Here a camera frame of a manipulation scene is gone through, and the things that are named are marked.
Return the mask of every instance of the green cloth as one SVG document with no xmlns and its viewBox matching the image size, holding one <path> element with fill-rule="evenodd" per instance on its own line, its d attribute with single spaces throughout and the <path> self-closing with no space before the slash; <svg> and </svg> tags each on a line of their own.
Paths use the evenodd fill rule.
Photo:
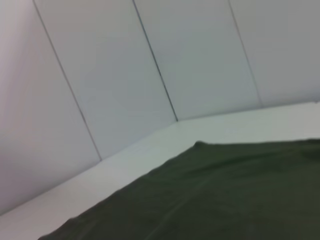
<svg viewBox="0 0 320 240">
<path fill-rule="evenodd" d="M 40 239 L 319 240 L 320 140 L 197 142 Z"/>
</svg>

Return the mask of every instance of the dark green fabric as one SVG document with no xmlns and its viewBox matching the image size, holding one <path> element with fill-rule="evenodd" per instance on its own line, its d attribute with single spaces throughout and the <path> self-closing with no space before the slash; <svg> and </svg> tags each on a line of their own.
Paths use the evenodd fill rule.
<svg viewBox="0 0 320 240">
<path fill-rule="evenodd" d="M 320 239 L 320 140 L 197 142 L 41 238 L 238 239 Z"/>
</svg>

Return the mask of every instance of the white wall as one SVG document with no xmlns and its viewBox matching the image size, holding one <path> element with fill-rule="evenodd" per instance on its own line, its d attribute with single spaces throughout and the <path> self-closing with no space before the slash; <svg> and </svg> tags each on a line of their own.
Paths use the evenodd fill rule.
<svg viewBox="0 0 320 240">
<path fill-rule="evenodd" d="M 320 100 L 320 1 L 231 0 L 265 106 Z"/>
<path fill-rule="evenodd" d="M 0 214 L 98 162 L 32 1 L 0 1 Z"/>
<path fill-rule="evenodd" d="M 179 120 L 261 107 L 227 0 L 135 0 Z"/>
<path fill-rule="evenodd" d="M 103 158 L 175 122 L 130 0 L 37 0 Z"/>
</svg>

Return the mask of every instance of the white floor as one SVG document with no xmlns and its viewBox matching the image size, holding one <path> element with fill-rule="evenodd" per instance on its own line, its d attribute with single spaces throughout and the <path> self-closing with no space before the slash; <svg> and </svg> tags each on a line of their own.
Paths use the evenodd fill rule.
<svg viewBox="0 0 320 240">
<path fill-rule="evenodd" d="M 320 104 L 181 121 L 0 216 L 1 240 L 37 240 L 196 141 L 248 143 L 320 138 Z"/>
</svg>

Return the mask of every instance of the white surface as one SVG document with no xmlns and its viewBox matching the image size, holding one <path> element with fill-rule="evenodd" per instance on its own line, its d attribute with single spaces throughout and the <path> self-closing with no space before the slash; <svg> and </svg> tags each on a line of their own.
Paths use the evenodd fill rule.
<svg viewBox="0 0 320 240">
<path fill-rule="evenodd" d="M 175 122 L 130 0 L 37 0 L 103 158 Z"/>
<path fill-rule="evenodd" d="M 231 0 L 265 106 L 320 100 L 320 1 Z"/>
<path fill-rule="evenodd" d="M 260 103 L 227 0 L 135 0 L 179 120 Z"/>
<path fill-rule="evenodd" d="M 248 143 L 320 137 L 320 105 L 308 103 L 182 121 L 0 217 L 0 239 L 36 240 L 196 141 Z"/>
<path fill-rule="evenodd" d="M 0 1 L 0 214 L 98 162 L 32 1 Z"/>
</svg>

